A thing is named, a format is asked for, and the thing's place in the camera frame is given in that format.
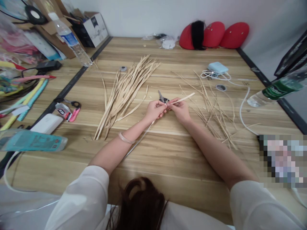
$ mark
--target small bottle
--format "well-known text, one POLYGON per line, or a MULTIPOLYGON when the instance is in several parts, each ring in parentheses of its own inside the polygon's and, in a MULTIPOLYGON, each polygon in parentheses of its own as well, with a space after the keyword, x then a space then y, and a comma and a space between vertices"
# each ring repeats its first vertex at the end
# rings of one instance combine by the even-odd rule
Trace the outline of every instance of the small bottle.
POLYGON ((33 132, 27 129, 0 131, 0 151, 62 151, 66 137, 33 132))
POLYGON ((80 43, 71 32, 70 28, 62 22, 55 12, 48 13, 49 17, 54 22, 55 28, 57 29, 57 33, 63 38, 66 44, 73 50, 76 57, 79 59, 83 66, 91 66, 93 62, 86 54, 84 49, 82 49, 80 43))
POLYGON ((307 83, 307 66, 286 75, 262 91, 252 95, 247 103, 252 107, 271 104, 286 95, 303 89, 307 83))

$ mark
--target plastic water bottle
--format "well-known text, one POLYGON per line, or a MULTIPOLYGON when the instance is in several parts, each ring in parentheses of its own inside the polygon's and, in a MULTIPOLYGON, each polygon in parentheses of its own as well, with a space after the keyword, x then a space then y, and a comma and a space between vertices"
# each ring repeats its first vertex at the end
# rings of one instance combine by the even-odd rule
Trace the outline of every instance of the plastic water bottle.
POLYGON ((82 49, 80 43, 71 32, 70 28, 62 22, 56 13, 48 13, 49 17, 55 24, 58 34, 62 37, 62 39, 66 42, 66 44, 73 50, 76 57, 79 59, 83 66, 91 66, 93 63, 89 56, 86 54, 84 49, 82 49))
POLYGON ((274 82, 264 90, 252 95, 247 102, 252 107, 260 107, 271 104, 290 93, 303 89, 306 84, 307 66, 303 66, 274 82))

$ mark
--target white shirt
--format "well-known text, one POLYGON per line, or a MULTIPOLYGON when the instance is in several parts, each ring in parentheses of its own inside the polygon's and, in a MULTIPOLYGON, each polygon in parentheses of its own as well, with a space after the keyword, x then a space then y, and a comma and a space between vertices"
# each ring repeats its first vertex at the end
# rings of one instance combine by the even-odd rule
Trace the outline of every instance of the white shirt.
MULTIPOLYGON (((65 190, 51 213, 45 230, 105 230, 109 176, 98 166, 88 166, 65 190)), ((302 230, 302 223, 255 181, 241 181, 230 191, 236 230, 302 230)), ((217 219, 172 202, 167 204, 161 229, 230 230, 217 219)))

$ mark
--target bracelet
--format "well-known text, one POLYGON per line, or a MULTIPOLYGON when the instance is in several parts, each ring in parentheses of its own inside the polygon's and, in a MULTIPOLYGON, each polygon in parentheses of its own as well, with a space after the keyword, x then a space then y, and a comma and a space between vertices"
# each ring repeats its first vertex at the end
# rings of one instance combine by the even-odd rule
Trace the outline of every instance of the bracelet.
POLYGON ((128 144, 134 144, 134 143, 135 143, 135 141, 130 141, 130 140, 128 140, 127 138, 125 138, 125 137, 122 135, 122 132, 119 132, 119 133, 118 133, 118 136, 119 136, 119 138, 120 138, 123 142, 126 142, 126 143, 128 143, 128 144))

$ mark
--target dark hair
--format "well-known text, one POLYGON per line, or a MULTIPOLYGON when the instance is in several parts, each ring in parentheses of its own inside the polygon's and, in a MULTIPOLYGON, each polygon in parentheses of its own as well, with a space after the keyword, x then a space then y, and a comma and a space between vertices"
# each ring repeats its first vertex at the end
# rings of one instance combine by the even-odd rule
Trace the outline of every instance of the dark hair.
POLYGON ((191 24, 192 43, 195 50, 204 50, 202 42, 204 41, 205 22, 195 21, 191 24))
POLYGON ((168 201, 165 202, 164 195, 147 177, 133 179, 120 190, 122 197, 117 217, 113 217, 115 208, 111 208, 106 229, 160 229, 168 201))

